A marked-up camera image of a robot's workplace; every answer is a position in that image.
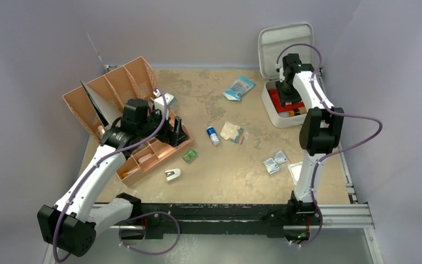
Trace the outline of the red first aid pouch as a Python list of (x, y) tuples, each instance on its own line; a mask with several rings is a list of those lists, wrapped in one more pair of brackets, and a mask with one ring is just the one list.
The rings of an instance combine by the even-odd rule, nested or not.
[(301, 107), (305, 107), (304, 103), (301, 102), (297, 102), (297, 103), (281, 103), (280, 98), (279, 98), (279, 94), (277, 92), (276, 89), (272, 89), (268, 91), (270, 99), (276, 109), (276, 112), (279, 116), (286, 118), (289, 117), (288, 116), (288, 111), (295, 109), (295, 108), (301, 108)]

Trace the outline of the brown bottle orange cap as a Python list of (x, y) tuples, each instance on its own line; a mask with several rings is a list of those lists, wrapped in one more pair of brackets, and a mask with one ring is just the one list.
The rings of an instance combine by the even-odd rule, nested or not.
[(306, 114), (306, 113), (307, 113), (306, 108), (305, 107), (301, 107), (301, 108), (295, 108), (295, 109), (289, 110), (288, 111), (288, 116), (289, 117), (294, 117), (294, 116), (300, 116), (300, 115), (303, 115), (303, 114)]

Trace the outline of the blue white wipes packet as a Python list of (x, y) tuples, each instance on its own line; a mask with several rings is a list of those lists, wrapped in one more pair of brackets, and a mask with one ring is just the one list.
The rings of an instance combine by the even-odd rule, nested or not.
[(250, 89), (255, 87), (250, 79), (240, 75), (234, 83), (223, 92), (223, 96), (229, 101), (241, 101), (241, 97)]

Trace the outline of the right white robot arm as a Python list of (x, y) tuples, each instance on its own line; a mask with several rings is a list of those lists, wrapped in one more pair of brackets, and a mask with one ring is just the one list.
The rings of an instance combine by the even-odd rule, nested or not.
[(301, 172), (286, 210), (288, 220), (299, 224), (319, 213), (315, 205), (318, 185), (325, 159), (340, 142), (343, 109), (334, 107), (326, 98), (314, 67), (302, 63), (298, 54), (285, 55), (277, 72), (280, 104), (285, 107), (302, 102), (307, 110), (299, 134), (299, 144), (304, 151)]

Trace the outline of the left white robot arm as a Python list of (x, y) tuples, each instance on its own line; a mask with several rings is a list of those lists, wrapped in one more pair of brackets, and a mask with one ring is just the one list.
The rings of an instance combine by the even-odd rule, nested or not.
[(42, 237), (51, 244), (57, 263), (63, 262), (59, 251), (81, 257), (99, 234), (119, 222), (141, 222), (147, 230), (173, 218), (169, 212), (145, 211), (140, 199), (126, 193), (97, 210), (93, 205), (110, 177), (141, 145), (154, 140), (177, 147), (189, 140), (181, 117), (172, 117), (167, 103), (152, 108), (140, 98), (128, 100), (122, 111), (109, 111), (99, 103), (94, 108), (103, 124), (95, 155), (74, 185), (53, 206), (44, 205), (37, 213)]

